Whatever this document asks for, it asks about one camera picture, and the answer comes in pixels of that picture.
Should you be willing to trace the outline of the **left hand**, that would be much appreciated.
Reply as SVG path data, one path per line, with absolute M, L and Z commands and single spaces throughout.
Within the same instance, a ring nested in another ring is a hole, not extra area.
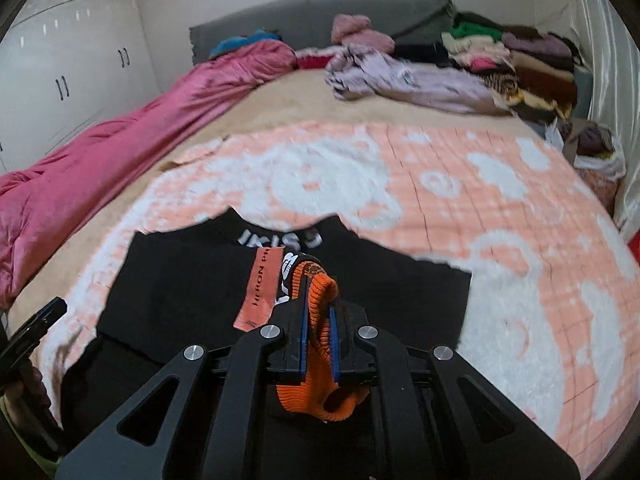
M 40 431 L 41 422 L 49 414 L 51 401 L 42 375 L 30 361 L 24 361 L 16 381 L 4 390 L 4 405 L 9 421 L 18 434 L 26 439 Z

